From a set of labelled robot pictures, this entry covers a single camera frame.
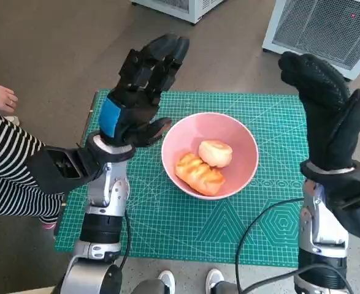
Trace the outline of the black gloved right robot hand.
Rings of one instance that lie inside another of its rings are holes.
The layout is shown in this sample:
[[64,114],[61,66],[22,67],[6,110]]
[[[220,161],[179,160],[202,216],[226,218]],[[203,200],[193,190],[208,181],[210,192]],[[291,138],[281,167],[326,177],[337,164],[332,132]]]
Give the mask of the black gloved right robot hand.
[[278,66],[281,80],[297,89],[303,104],[310,162],[324,171],[353,167],[360,133],[360,89],[350,92],[339,71],[311,54],[287,51]]

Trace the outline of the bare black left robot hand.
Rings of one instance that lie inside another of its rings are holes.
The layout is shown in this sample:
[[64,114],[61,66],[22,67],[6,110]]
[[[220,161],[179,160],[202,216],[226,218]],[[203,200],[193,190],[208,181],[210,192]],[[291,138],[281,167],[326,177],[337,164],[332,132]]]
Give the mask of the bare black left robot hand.
[[154,117],[161,94],[174,84],[189,47],[188,38],[165,34],[141,50],[129,51],[98,119],[99,134],[107,144],[145,147],[162,137],[172,121]]

